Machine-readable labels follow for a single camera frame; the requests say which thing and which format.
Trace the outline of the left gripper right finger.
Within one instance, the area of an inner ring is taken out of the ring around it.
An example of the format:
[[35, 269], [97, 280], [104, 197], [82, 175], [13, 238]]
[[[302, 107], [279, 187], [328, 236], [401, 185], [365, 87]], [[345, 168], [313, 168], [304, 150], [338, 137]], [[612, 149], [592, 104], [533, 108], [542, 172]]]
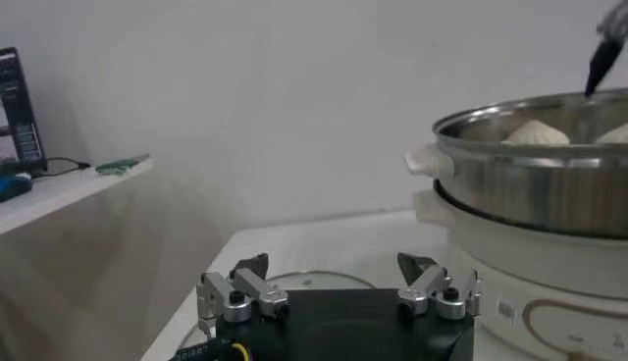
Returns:
[[430, 257], [397, 254], [397, 265], [407, 283], [396, 292], [399, 310], [418, 317], [434, 308], [445, 320], [459, 321], [481, 313], [481, 280], [475, 270], [452, 275]]

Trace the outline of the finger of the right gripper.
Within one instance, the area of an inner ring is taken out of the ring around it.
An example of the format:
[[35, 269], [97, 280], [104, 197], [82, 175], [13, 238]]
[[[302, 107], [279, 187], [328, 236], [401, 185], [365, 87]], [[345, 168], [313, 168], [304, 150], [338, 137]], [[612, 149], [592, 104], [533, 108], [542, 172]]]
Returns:
[[601, 41], [589, 65], [584, 96], [591, 97], [617, 61], [627, 42], [627, 0], [610, 9], [596, 28]]

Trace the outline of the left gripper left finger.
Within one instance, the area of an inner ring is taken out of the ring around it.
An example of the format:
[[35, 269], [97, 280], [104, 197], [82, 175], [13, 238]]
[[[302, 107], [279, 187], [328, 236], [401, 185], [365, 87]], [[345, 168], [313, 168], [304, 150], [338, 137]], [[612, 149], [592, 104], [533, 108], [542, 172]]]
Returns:
[[239, 260], [224, 277], [218, 272], [202, 273], [196, 285], [197, 327], [207, 337], [218, 332], [217, 323], [241, 325], [261, 318], [284, 320], [290, 312], [288, 293], [266, 282], [269, 256], [261, 253]]

